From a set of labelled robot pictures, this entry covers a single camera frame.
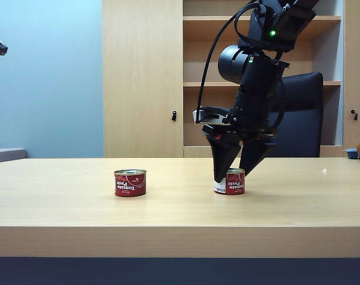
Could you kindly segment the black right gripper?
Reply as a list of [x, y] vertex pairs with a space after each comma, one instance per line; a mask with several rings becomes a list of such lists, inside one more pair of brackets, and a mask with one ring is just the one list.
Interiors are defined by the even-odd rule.
[[222, 181], [241, 145], [240, 169], [245, 176], [276, 148], [277, 126], [268, 123], [274, 95], [240, 87], [231, 108], [202, 107], [202, 132], [211, 146], [215, 182]]

